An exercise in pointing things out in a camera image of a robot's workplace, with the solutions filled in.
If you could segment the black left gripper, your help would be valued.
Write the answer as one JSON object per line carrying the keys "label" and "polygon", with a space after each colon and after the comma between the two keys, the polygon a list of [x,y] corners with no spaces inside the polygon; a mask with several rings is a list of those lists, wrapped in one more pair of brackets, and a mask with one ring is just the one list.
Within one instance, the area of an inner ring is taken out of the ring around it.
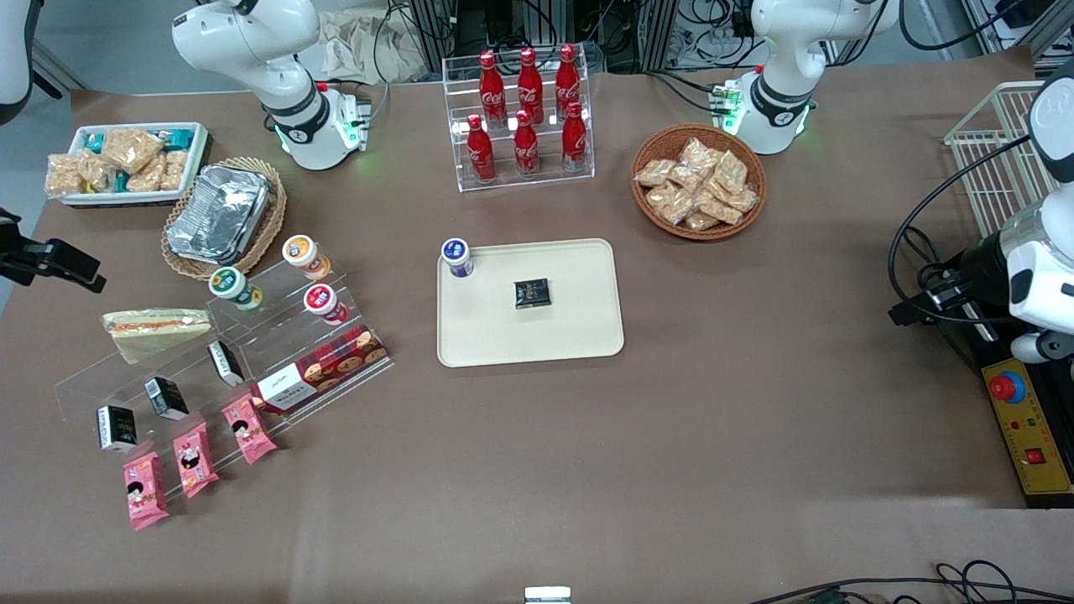
{"label": "black left gripper", "polygon": [[902,299],[889,310],[897,326],[916,323],[1010,323],[1008,260],[1000,234],[943,263],[923,267],[923,294]]}

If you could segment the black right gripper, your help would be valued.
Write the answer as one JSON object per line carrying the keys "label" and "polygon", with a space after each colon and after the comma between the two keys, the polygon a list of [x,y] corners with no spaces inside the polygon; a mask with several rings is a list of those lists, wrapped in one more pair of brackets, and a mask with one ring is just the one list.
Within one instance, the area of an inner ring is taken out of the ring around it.
{"label": "black right gripper", "polygon": [[107,279],[100,263],[85,263],[85,254],[61,240],[37,242],[24,238],[21,218],[1,211],[1,276],[17,285],[30,286],[37,276],[50,276],[76,284],[100,294]]}

